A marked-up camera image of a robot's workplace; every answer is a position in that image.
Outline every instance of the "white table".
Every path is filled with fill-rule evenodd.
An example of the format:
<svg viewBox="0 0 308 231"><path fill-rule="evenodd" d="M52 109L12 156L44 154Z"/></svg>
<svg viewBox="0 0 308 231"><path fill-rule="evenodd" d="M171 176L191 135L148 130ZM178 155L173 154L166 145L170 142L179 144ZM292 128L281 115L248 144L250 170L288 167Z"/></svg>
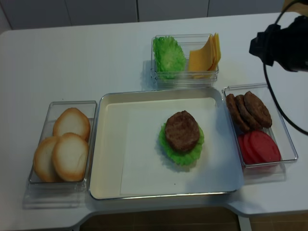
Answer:
<svg viewBox="0 0 308 231"><path fill-rule="evenodd" d="M96 202L78 208L23 209L26 181L48 105L96 100L109 92L149 90L151 39L219 32L215 87L264 82L250 40L278 14L10 31L0 36L0 230L68 228L93 214L221 205L242 216L308 210L308 138L287 125L299 155L285 181L249 184L230 196ZM296 13L281 20L289 25ZM269 70L285 112L308 129L307 73Z"/></svg>

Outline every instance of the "clear plastic container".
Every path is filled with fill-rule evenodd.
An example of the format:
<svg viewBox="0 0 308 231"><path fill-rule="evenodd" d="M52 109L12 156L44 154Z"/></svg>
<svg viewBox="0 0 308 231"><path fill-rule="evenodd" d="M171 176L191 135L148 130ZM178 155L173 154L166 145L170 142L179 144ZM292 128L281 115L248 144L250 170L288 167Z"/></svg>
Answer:
<svg viewBox="0 0 308 231"><path fill-rule="evenodd" d="M151 52L151 78L152 84L158 89L169 88L200 88L200 87L212 87L217 81L217 75L219 68L215 71L187 71L189 53L193 50L198 50L204 47L211 34L200 35L157 35L152 39L152 52ZM153 40L159 37L172 36L182 47L185 58L186 66L185 71L176 72L157 72L156 61L153 51Z"/></svg>
<svg viewBox="0 0 308 231"><path fill-rule="evenodd" d="M268 162L268 163L259 163L248 165L244 162L242 157L242 152L237 142L238 152L240 154L241 162L247 174L273 174L273 173L282 173L285 172L286 164L295 163L298 160L298 155L289 135L288 129L285 126L284 120L276 108L276 105L273 101L273 98L270 94L267 84L251 84L251 85L239 85L227 87L222 90L223 100L226 102L226 96L229 94L244 95L246 92L251 91L260 100L266 105L267 109L270 112L272 118L272 126L267 129L264 128L263 131L267 133L274 142L277 144L280 154L281 161L277 162ZM237 125L233 124L233 132L236 137L238 137L242 132L238 129Z"/></svg>
<svg viewBox="0 0 308 231"><path fill-rule="evenodd" d="M95 101L78 101L78 102L52 102L48 108L46 120L44 123L43 131L40 136L39 143L47 137L52 136L53 125L57 118L68 108L75 107L80 110L84 115L86 115L90 121L90 137L88 140L89 144L89 153L87 159L86 172L81 181L78 182L42 182L41 179L36 175L35 171L32 169L28 178L29 190L47 190L50 192L52 190L63 191L84 191L86 189L86 182L88 178L88 172L90 170L90 163L93 152L93 143L94 143L94 128L95 128L95 115L96 115L96 106Z"/></svg>

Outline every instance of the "hamburger patty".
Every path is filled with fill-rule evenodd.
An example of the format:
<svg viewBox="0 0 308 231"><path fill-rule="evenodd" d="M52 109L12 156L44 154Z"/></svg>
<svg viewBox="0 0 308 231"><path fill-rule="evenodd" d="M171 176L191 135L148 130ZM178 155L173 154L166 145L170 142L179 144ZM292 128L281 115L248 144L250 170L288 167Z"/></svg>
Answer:
<svg viewBox="0 0 308 231"><path fill-rule="evenodd" d="M244 95L245 107L249 113L265 128L270 128L272 121L270 113L264 103L251 91Z"/></svg>
<svg viewBox="0 0 308 231"><path fill-rule="evenodd" d="M250 130L250 127L246 124L245 121L243 121L239 109L236 106L235 97L233 94L227 95L226 104L231 114L232 120L239 126L242 132L248 132Z"/></svg>
<svg viewBox="0 0 308 231"><path fill-rule="evenodd" d="M166 122L165 136L176 151L193 149L200 138L200 131L194 117L186 111L177 112Z"/></svg>
<svg viewBox="0 0 308 231"><path fill-rule="evenodd" d="M253 116L247 111L244 103L244 96L238 95L235 97L237 108L240 111L241 117L248 123L249 127L253 130L261 130L262 126L253 118Z"/></svg>

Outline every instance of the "tomato slice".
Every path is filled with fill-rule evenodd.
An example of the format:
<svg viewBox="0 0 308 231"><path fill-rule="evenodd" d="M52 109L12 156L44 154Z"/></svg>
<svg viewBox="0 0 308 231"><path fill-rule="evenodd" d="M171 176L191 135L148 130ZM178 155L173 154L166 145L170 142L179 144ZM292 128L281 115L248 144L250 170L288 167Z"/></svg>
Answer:
<svg viewBox="0 0 308 231"><path fill-rule="evenodd" d="M273 139L263 131L252 131L249 142L253 150L263 162L275 162L281 160L278 146Z"/></svg>
<svg viewBox="0 0 308 231"><path fill-rule="evenodd" d="M254 164L254 161L250 158L250 156L247 154L245 148L244 148L244 135L240 135L238 138L238 142L240 145L240 149L242 152L242 158L244 160L244 163L247 165L252 165Z"/></svg>
<svg viewBox="0 0 308 231"><path fill-rule="evenodd" d="M249 142L250 136L251 136L251 132L246 133L244 135L244 149L246 150L247 155L252 159L254 164L262 163L264 161L260 158L260 156L256 153L256 151L251 147L251 144Z"/></svg>

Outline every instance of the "brown floor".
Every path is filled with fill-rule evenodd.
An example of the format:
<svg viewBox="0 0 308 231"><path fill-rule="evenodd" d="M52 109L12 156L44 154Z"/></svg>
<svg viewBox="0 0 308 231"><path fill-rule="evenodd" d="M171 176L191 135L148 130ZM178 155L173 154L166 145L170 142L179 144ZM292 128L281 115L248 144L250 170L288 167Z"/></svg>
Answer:
<svg viewBox="0 0 308 231"><path fill-rule="evenodd" d="M308 213L250 218L252 231L308 231ZM239 231L237 216L221 208L99 215L80 231Z"/></svg>

